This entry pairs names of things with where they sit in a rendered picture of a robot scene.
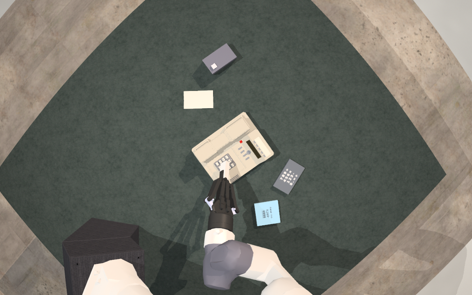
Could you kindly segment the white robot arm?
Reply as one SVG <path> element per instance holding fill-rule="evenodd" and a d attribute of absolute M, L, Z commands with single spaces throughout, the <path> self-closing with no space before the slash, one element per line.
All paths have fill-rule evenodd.
<path fill-rule="evenodd" d="M 211 289 L 229 290 L 238 276 L 267 284 L 261 295 L 312 295 L 283 268 L 273 250 L 235 241 L 227 229 L 207 230 L 203 277 Z M 286 278 L 285 278 L 286 277 Z M 82 295 L 153 295 L 123 259 L 94 264 Z"/>

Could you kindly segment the pale blue sticky note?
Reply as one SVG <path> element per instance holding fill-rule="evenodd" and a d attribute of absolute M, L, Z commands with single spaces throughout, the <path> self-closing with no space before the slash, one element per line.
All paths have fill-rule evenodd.
<path fill-rule="evenodd" d="M 278 200 L 255 203 L 257 226 L 280 223 Z"/>

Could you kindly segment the cream paper sheet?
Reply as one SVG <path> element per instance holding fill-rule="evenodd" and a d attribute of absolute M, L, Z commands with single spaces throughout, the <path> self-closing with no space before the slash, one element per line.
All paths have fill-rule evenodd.
<path fill-rule="evenodd" d="M 184 109 L 213 108 L 213 91 L 184 91 Z"/>

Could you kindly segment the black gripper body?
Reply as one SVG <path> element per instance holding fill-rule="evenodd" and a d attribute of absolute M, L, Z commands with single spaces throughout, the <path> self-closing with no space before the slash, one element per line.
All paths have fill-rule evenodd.
<path fill-rule="evenodd" d="M 224 201 L 224 209 L 220 209 L 220 200 L 216 200 L 211 206 L 212 210 L 209 207 L 210 215 L 208 220 L 208 230 L 222 228 L 230 230 L 233 233 L 234 213 L 231 208 L 230 211 L 227 212 L 225 210 L 225 204 L 226 202 Z"/>

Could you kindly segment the beige telephone handset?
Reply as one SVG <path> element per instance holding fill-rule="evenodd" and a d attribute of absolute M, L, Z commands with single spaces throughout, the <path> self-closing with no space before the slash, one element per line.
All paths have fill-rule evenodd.
<path fill-rule="evenodd" d="M 227 145 L 229 142 L 234 141 L 243 133 L 250 129 L 248 123 L 244 118 L 238 119 L 232 125 L 228 126 L 227 129 L 213 140 L 206 142 L 204 145 L 195 150 L 194 155 L 200 163 L 203 163 L 206 159 L 217 153 L 219 149 Z"/>

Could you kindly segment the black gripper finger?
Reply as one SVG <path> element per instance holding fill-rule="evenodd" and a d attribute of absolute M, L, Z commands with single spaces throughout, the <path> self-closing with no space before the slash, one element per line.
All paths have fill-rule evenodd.
<path fill-rule="evenodd" d="M 234 185 L 229 182 L 229 168 L 230 168 L 230 162 L 228 162 L 228 170 L 227 170 L 227 179 L 225 181 L 225 192 L 224 192 L 224 198 L 225 198 L 225 210 L 227 212 L 230 211 L 230 208 L 234 215 L 236 213 L 239 213 L 239 209 L 236 203 L 236 197 L 235 197 L 235 192 L 234 192 Z"/>
<path fill-rule="evenodd" d="M 211 186 L 211 189 L 204 199 L 204 203 L 207 203 L 211 210 L 212 210 L 212 202 L 214 201 L 214 197 L 217 193 L 216 200 L 220 200 L 220 209 L 224 209 L 224 192 L 225 192 L 225 181 L 227 179 L 227 170 L 228 170 L 228 161 L 224 161 L 220 163 L 220 176 L 218 179 L 214 180 Z"/>

